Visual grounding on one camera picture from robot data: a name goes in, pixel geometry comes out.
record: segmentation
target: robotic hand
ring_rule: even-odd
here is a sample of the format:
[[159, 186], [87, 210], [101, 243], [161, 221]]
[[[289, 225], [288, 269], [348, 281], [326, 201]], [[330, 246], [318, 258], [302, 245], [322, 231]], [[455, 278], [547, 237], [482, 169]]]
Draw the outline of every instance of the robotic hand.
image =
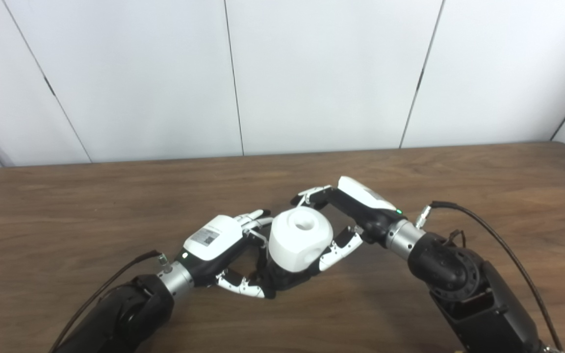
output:
[[[170, 319], [175, 300], [193, 287], [219, 284], [226, 288], [233, 282], [231, 277], [236, 277], [228, 266], [248, 246], [264, 251], [267, 239], [258, 230], [272, 223], [268, 215], [267, 210], [234, 218], [218, 215], [186, 239], [173, 263], [168, 263], [164, 255], [159, 257], [163, 271], [139, 275], [110, 290], [62, 344], [59, 337], [50, 352], [134, 352]], [[245, 283], [235, 290], [254, 297], [265, 295], [260, 288]]]
[[[327, 185], [298, 194], [292, 204], [321, 209], [327, 204], [354, 219], [357, 226], [344, 229], [342, 237], [359, 237], [378, 243], [407, 262], [411, 273], [427, 284], [431, 299], [469, 353], [559, 353], [561, 344], [543, 307], [535, 286], [532, 291], [549, 324], [558, 349], [545, 346], [536, 324], [509, 289], [496, 269], [477, 253], [458, 248], [452, 238], [422, 230], [431, 208], [447, 207], [466, 212], [480, 221], [508, 250], [525, 279], [532, 285], [522, 265], [493, 229], [472, 212], [453, 203], [434, 202], [426, 206], [416, 224], [381, 195], [354, 179], [342, 176], [337, 188]], [[358, 246], [352, 242], [351, 249]], [[323, 259], [344, 254], [334, 242]]]

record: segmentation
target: cable connector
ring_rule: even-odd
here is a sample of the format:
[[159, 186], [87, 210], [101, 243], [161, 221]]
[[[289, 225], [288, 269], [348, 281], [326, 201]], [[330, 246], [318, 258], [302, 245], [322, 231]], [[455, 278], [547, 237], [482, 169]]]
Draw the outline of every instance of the cable connector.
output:
[[422, 213], [415, 220], [415, 228], [418, 229], [422, 228], [426, 223], [426, 219], [429, 217], [430, 213], [431, 213], [431, 206], [430, 205], [424, 206], [424, 208], [422, 209]]
[[163, 266], [163, 272], [164, 273], [169, 273], [171, 272], [171, 270], [173, 270], [173, 268], [171, 267], [171, 264], [169, 263], [167, 257], [165, 254], [160, 254], [158, 257], [158, 263]]

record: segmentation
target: hole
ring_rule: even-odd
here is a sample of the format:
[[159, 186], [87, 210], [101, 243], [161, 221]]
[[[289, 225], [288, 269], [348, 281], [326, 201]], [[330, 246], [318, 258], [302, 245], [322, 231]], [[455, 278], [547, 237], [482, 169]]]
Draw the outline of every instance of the hole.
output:
[[315, 228], [315, 217], [308, 212], [296, 212], [291, 215], [291, 222], [300, 230], [311, 230]]

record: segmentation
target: silver cylindrical joint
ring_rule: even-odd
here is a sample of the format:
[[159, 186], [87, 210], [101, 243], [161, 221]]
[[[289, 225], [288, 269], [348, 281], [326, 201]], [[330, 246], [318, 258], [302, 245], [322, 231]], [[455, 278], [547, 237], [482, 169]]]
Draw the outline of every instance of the silver cylindrical joint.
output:
[[426, 223], [426, 219], [429, 217], [430, 213], [431, 213], [431, 206], [429, 205], [424, 206], [424, 209], [422, 209], [422, 213], [415, 220], [415, 228], [418, 229], [422, 228], [424, 226], [424, 223]]
[[157, 276], [167, 287], [167, 290], [171, 293], [171, 297], [173, 297], [174, 300], [185, 295], [194, 285], [193, 278], [189, 271], [177, 261], [171, 264], [170, 272], [167, 273], [163, 270], [159, 272]]
[[413, 223], [403, 219], [389, 228], [386, 244], [387, 248], [406, 260], [409, 258], [411, 250], [424, 233], [426, 232], [415, 228]]

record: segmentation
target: robot finger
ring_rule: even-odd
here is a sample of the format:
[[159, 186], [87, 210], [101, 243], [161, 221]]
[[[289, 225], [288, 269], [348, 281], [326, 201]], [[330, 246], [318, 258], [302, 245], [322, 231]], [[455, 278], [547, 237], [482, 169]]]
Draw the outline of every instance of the robot finger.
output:
[[251, 221], [254, 221], [255, 219], [258, 219], [259, 217], [266, 217], [270, 214], [271, 212], [269, 210], [256, 210], [249, 214], [238, 215], [234, 219], [243, 226]]
[[250, 230], [250, 229], [260, 229], [260, 228], [263, 228], [264, 226], [267, 226], [268, 224], [271, 224], [273, 220], [274, 219], [272, 217], [255, 219], [254, 221], [251, 221], [249, 223], [244, 224], [241, 228], [244, 231], [247, 231], [247, 230]]

